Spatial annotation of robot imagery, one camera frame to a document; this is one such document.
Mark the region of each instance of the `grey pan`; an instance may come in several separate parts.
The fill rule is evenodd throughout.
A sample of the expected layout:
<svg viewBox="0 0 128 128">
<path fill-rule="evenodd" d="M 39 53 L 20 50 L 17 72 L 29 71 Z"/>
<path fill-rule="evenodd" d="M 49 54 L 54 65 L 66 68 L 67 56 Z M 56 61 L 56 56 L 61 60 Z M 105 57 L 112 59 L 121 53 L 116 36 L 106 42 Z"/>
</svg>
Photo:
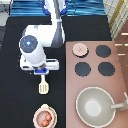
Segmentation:
<svg viewBox="0 0 128 128">
<path fill-rule="evenodd" d="M 82 90 L 76 99 L 76 111 L 80 119 L 93 128 L 108 126 L 114 119 L 116 109 L 111 109 L 114 100 L 99 87 Z"/>
</svg>

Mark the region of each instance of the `red food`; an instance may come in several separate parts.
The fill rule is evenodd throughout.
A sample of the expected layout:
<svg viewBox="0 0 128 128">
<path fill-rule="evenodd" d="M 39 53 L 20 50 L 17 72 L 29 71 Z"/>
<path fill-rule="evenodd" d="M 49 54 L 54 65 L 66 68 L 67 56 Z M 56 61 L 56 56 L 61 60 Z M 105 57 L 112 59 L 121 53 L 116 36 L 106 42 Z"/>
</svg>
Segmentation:
<svg viewBox="0 0 128 128">
<path fill-rule="evenodd" d="M 48 120 L 48 121 L 51 121 L 51 120 L 52 120 L 52 117 L 51 117 L 51 115 L 49 114 L 49 115 L 46 115 L 46 116 L 45 116 L 45 119 Z"/>
<path fill-rule="evenodd" d="M 47 127 L 49 125 L 49 121 L 43 120 L 42 124 L 43 127 Z"/>
</svg>

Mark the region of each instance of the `wall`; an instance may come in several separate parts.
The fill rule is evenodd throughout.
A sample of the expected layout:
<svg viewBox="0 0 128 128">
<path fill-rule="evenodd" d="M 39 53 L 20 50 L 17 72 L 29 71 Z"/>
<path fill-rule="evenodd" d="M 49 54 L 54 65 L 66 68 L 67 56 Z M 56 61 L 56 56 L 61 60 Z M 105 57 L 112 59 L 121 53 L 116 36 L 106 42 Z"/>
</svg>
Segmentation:
<svg viewBox="0 0 128 128">
<path fill-rule="evenodd" d="M 115 40 L 128 19 L 128 0 L 104 0 L 103 2 L 108 16 L 111 37 Z"/>
</svg>

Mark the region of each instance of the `bowl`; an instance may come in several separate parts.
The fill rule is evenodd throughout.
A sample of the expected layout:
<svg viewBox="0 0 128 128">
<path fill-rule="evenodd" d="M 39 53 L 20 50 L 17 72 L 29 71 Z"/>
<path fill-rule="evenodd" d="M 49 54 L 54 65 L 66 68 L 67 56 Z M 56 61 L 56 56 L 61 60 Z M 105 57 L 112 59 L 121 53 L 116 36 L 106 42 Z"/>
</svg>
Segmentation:
<svg viewBox="0 0 128 128">
<path fill-rule="evenodd" d="M 113 98 L 99 87 L 82 90 L 76 99 L 76 111 L 80 119 L 91 127 L 106 127 L 114 119 L 116 110 L 111 109 Z"/>
<path fill-rule="evenodd" d="M 52 119 L 47 127 L 43 127 L 42 122 L 45 120 L 47 113 L 51 115 Z M 44 104 L 35 112 L 33 123 L 35 128 L 54 128 L 57 123 L 57 114 L 53 108 L 49 107 L 47 104 Z"/>
</svg>

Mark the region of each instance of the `pink stovetop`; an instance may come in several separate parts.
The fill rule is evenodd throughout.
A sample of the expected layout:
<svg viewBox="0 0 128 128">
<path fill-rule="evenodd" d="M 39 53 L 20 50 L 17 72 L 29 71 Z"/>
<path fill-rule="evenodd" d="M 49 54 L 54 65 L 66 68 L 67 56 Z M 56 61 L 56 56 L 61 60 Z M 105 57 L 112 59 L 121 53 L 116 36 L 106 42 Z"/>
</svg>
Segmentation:
<svg viewBox="0 0 128 128">
<path fill-rule="evenodd" d="M 84 58 L 76 57 L 72 48 L 76 43 L 83 43 L 89 49 L 89 54 Z M 98 45 L 107 45 L 111 48 L 111 55 L 106 58 L 99 57 L 95 50 Z M 115 67 L 112 76 L 102 76 L 98 71 L 101 62 L 108 61 Z M 75 65 L 78 62 L 87 62 L 91 67 L 88 76 L 80 77 L 75 73 Z M 76 98 L 81 90 L 86 87 L 96 86 L 106 90 L 115 103 L 125 100 L 126 87 L 113 41 L 79 41 L 66 42 L 66 128 L 91 128 L 84 124 L 76 112 Z M 117 111 L 113 122 L 106 128 L 128 128 L 128 110 Z"/>
</svg>

